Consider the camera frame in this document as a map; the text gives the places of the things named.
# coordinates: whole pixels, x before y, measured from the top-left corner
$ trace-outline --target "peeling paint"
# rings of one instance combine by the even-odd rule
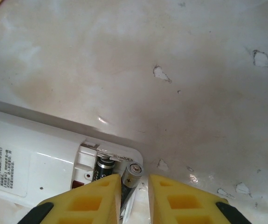
[[[240,194],[245,194],[245,195],[251,196],[250,189],[243,182],[240,182],[235,186],[235,191],[237,193],[240,193]]]
[[[163,79],[169,83],[172,83],[172,80],[163,72],[162,68],[156,65],[153,69],[153,75],[156,78]]]
[[[217,190],[217,193],[220,194],[220,195],[223,195],[223,196],[225,196],[225,197],[227,197],[227,198],[229,198],[229,199],[235,199],[235,197],[234,197],[233,195],[227,193],[227,192],[224,191],[222,188],[219,188],[219,189]]]
[[[268,68],[268,55],[266,53],[261,52],[259,50],[254,50],[253,58],[254,58],[253,64],[255,66]]]
[[[165,171],[165,172],[169,171],[169,167],[168,167],[167,163],[165,163],[165,161],[162,159],[160,159],[160,161],[158,162],[158,168],[160,170]]]

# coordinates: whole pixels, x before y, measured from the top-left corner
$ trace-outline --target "silver battery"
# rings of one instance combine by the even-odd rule
[[[121,207],[120,213],[139,184],[141,177],[144,175],[143,166],[137,162],[129,162],[121,177]]]

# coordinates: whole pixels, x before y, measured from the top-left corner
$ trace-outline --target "marble surface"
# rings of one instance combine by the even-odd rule
[[[268,0],[5,0],[0,102],[133,147],[148,173],[219,192],[264,224],[268,67],[255,50],[268,55]]]

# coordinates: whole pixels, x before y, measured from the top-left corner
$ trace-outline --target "square hole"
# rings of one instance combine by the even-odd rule
[[[172,186],[170,183],[165,182],[165,181],[161,181],[161,182],[160,182],[160,185],[163,186],[163,187],[169,187],[169,186]]]
[[[92,224],[92,218],[61,218],[57,224]]]
[[[176,221],[178,224],[212,224],[209,216],[178,216]]]
[[[194,195],[169,195],[171,209],[198,209],[201,204]]]
[[[75,198],[69,207],[69,211],[97,211],[102,202],[99,196],[80,196]]]
[[[108,181],[106,181],[106,182],[101,182],[101,183],[99,184],[99,186],[101,186],[101,187],[107,187],[107,186],[109,186],[109,182],[108,182]]]

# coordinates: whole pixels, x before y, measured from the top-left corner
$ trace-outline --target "battery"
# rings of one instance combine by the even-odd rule
[[[111,175],[114,165],[115,161],[111,160],[109,157],[98,157],[92,181],[96,181],[98,179]]]
[[[121,177],[121,205],[120,214],[126,207],[126,204],[139,184],[140,178],[144,174],[144,169],[137,162],[129,162]]]

